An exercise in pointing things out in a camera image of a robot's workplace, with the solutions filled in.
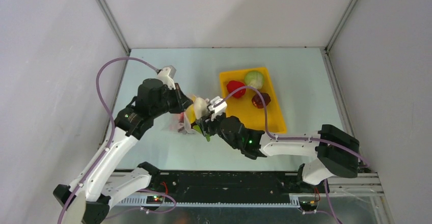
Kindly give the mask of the green leafy vegetable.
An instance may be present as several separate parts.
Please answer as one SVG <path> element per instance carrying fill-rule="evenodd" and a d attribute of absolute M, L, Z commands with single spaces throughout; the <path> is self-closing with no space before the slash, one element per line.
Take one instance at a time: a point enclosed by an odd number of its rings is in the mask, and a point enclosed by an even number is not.
<path fill-rule="evenodd" d="M 208 142 L 210 142 L 210 135 L 209 135 L 208 133 L 206 133 L 205 131 L 203 131 L 203 130 L 200 128 L 199 125 L 193 125 L 192 128 L 193 128 L 197 133 L 200 133 L 201 135 L 203 135 L 203 136 L 206 138 L 206 140 L 207 140 Z"/>

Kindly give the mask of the white radish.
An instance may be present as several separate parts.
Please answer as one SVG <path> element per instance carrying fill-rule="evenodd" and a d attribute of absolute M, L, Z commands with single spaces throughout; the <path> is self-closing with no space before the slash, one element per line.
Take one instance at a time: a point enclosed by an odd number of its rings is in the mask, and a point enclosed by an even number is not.
<path fill-rule="evenodd" d="M 196 97 L 193 103 L 194 114 L 196 120 L 201 119 L 202 117 L 208 117 L 210 115 L 210 110 L 208 109 L 209 99 L 204 99 L 201 97 Z"/>

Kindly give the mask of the dark red apple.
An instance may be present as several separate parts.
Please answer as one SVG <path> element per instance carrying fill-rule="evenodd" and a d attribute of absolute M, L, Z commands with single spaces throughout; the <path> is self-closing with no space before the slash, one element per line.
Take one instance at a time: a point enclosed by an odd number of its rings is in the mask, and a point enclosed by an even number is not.
<path fill-rule="evenodd" d="M 268 93 L 260 93 L 260 95 L 256 94 L 251 99 L 252 104 L 258 109 L 268 106 L 271 101 L 272 99 Z"/>

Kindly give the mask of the yellow mango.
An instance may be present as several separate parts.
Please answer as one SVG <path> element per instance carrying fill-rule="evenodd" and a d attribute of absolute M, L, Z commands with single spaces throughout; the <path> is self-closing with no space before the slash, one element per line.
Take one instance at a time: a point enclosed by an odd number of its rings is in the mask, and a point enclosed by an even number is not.
<path fill-rule="evenodd" d="M 184 112 L 184 121 L 188 124 L 193 124 L 196 121 L 194 105 L 189 106 Z"/>

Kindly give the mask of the clear pink-dotted zip bag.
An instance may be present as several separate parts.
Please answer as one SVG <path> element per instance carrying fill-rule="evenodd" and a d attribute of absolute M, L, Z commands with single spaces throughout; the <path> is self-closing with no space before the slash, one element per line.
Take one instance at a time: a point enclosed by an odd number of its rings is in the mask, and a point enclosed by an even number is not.
<path fill-rule="evenodd" d="M 196 97 L 197 96 L 195 95 L 191 97 L 192 104 L 194 103 Z M 193 125 L 197 125 L 196 121 L 193 124 L 188 124 L 186 122 L 179 123 L 178 116 L 179 114 L 169 114 L 168 120 L 165 122 L 163 129 L 169 132 L 175 132 L 184 135 L 200 134 L 192 128 Z"/>

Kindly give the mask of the red bell pepper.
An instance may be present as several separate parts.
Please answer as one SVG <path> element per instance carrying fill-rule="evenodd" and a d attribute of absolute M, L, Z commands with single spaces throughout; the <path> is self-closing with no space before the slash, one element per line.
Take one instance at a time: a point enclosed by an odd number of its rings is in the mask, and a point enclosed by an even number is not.
<path fill-rule="evenodd" d="M 246 94 L 246 89 L 239 89 L 241 87 L 244 87 L 245 84 L 241 81 L 237 80 L 231 80 L 226 84 L 226 89 L 229 94 L 232 93 L 232 97 L 236 99 L 240 99 Z"/>

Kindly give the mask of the green cabbage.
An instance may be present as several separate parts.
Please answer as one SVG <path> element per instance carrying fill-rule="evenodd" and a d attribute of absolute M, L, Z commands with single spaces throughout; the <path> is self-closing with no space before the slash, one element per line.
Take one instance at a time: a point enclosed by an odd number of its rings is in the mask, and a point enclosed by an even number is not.
<path fill-rule="evenodd" d="M 254 87 L 259 90 L 264 85 L 264 75 L 257 70 L 249 71 L 244 76 L 244 82 L 247 86 Z"/>

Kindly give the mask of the bright red apple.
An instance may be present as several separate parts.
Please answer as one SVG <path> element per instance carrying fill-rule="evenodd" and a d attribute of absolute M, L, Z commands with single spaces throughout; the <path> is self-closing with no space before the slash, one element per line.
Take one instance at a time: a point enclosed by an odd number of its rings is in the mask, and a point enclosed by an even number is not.
<path fill-rule="evenodd" d="M 185 112 L 182 112 L 178 116 L 178 122 L 179 123 L 184 123 L 184 121 L 185 121 Z"/>

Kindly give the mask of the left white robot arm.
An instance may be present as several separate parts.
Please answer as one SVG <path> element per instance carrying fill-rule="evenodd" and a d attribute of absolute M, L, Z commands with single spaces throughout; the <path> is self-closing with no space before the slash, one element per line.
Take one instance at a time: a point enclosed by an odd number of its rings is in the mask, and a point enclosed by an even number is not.
<path fill-rule="evenodd" d="M 109 182 L 126 153 L 136 145 L 154 120 L 166 113 L 180 114 L 193 105 L 177 83 L 158 78 L 143 81 L 138 94 L 111 118 L 112 131 L 88 165 L 70 184 L 59 184 L 53 195 L 63 206 L 58 223 L 102 223 L 112 207 L 132 193 L 160 188 L 161 178 L 142 164 Z"/>

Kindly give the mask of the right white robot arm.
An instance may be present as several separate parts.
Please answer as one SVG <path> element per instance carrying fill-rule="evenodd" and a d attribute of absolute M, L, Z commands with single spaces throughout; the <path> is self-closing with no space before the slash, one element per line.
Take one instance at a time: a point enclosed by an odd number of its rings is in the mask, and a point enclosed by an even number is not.
<path fill-rule="evenodd" d="M 195 123 L 205 137 L 218 135 L 230 147 L 252 160 L 277 155 L 312 158 L 311 162 L 299 167 L 296 185 L 302 192 L 310 192 L 332 176 L 358 176 L 359 141 L 330 124 L 323 124 L 317 134 L 310 137 L 283 137 L 249 129 L 235 116 L 207 116 Z"/>

